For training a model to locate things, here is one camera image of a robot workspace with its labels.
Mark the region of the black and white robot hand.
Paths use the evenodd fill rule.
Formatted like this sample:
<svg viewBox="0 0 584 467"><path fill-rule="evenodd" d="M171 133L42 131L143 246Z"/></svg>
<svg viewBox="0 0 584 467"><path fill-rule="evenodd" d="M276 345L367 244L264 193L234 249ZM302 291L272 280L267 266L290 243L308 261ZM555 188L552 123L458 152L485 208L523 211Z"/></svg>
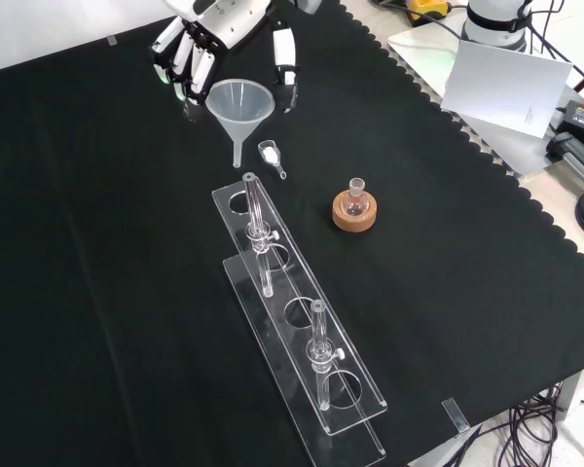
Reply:
<svg viewBox="0 0 584 467"><path fill-rule="evenodd" d="M150 47L160 80L176 97L201 106L225 56L269 24L275 86L285 112L296 106L298 67L291 27L273 1L167 1L176 17Z"/></svg>

